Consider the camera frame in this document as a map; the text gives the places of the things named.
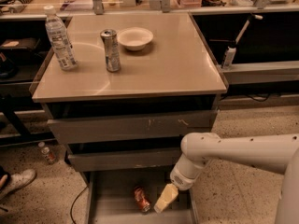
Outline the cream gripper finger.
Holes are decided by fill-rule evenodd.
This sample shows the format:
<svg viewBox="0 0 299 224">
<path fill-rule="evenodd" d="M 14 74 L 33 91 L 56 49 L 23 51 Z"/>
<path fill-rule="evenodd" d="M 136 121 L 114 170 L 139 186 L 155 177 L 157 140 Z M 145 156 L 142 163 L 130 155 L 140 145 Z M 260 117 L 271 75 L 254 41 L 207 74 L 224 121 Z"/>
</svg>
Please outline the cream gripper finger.
<svg viewBox="0 0 299 224">
<path fill-rule="evenodd" d="M 178 188 L 174 184 L 167 184 L 154 205 L 155 212 L 162 213 L 177 198 L 177 196 Z"/>
</svg>

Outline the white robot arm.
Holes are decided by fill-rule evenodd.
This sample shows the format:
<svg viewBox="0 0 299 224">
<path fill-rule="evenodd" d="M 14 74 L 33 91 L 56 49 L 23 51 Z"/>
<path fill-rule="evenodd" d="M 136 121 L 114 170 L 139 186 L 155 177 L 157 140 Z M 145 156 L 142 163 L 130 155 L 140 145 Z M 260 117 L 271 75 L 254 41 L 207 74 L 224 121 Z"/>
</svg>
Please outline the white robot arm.
<svg viewBox="0 0 299 224">
<path fill-rule="evenodd" d="M 213 160 L 224 160 L 283 174 L 275 224 L 299 224 L 299 135 L 221 138 L 215 133 L 188 133 L 181 155 L 154 205 L 163 212 L 181 190 L 190 189 Z"/>
</svg>

